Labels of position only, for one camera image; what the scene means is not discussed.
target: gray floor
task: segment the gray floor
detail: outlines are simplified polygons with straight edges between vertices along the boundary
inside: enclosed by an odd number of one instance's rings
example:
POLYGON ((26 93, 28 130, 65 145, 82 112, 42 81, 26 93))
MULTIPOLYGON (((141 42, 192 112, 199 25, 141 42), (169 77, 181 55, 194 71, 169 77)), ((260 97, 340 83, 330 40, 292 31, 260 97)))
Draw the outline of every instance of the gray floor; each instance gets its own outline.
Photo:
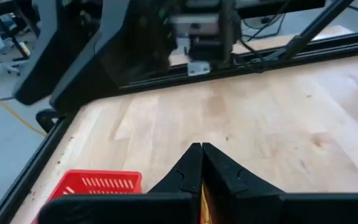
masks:
MULTIPOLYGON (((358 7, 358 0, 355 0, 353 6, 358 7)), ((321 11, 322 9, 315 9, 288 13, 280 35, 301 32, 321 11)), ((358 12, 346 9, 330 25, 342 25, 358 32, 358 12)), ((273 31, 274 27, 271 27, 265 33, 273 31)), ((9 60, 15 55, 17 55, 17 52, 13 51, 1 57, 3 60, 9 60)), ((0 98, 11 96, 12 88, 17 79, 18 77, 15 75, 3 75, 0 77, 0 98)), ((16 100, 5 102, 29 123, 40 129, 35 121, 35 114, 37 111, 48 107, 47 100, 43 100, 31 107, 21 105, 16 100)), ((42 136, 28 129, 0 106, 0 199, 34 153, 42 138, 42 136)))

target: black metal frame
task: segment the black metal frame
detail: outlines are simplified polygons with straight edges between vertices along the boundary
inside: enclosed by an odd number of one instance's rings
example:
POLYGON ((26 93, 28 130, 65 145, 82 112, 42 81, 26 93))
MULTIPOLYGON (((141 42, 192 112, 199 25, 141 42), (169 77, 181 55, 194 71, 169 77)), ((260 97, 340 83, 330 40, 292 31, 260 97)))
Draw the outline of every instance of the black metal frame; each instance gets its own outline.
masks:
MULTIPOLYGON (((328 7, 313 24, 302 32, 301 35, 296 36, 288 45, 259 51, 259 54, 268 59, 266 64, 268 70, 358 55, 358 33, 309 42, 338 14, 345 10, 351 2, 352 0, 337 0, 336 3, 334 2, 328 7)), ((242 62, 252 62, 253 68, 262 68, 261 62, 255 62, 257 59, 252 53, 237 55, 235 66, 227 69, 213 70, 210 74, 196 77, 189 77, 187 75, 186 65, 177 65, 172 67, 168 74, 157 74, 148 80, 132 82, 130 85, 122 86, 116 95, 253 73, 254 70, 250 69, 249 66, 245 66, 242 62)), ((13 218, 75 115, 76 112, 65 118, 59 118, 0 201, 0 223, 9 223, 13 218)))

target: red basket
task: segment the red basket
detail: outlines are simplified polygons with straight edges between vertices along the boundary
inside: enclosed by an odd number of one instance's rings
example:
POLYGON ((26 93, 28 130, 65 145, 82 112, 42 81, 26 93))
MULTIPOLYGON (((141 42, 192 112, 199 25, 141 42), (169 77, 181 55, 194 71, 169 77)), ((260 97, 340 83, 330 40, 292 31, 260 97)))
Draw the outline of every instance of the red basket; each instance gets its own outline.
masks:
POLYGON ((141 181, 142 174, 139 172, 69 170, 60 179, 47 202, 65 194, 141 193, 141 181))

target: wooden table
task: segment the wooden table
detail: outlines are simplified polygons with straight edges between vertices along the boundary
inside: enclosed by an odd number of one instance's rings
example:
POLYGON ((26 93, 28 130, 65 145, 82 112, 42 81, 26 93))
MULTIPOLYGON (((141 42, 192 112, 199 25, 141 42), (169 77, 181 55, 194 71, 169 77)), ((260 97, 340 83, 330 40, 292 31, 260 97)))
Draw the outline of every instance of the wooden table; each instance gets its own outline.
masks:
MULTIPOLYGON (((331 27, 318 38, 346 33, 331 27)), ((290 38, 251 46, 276 47, 290 38)), ((12 223, 30 223, 69 169, 137 170, 147 192, 192 142, 211 142, 287 192, 358 192, 358 57, 92 102, 12 223)))

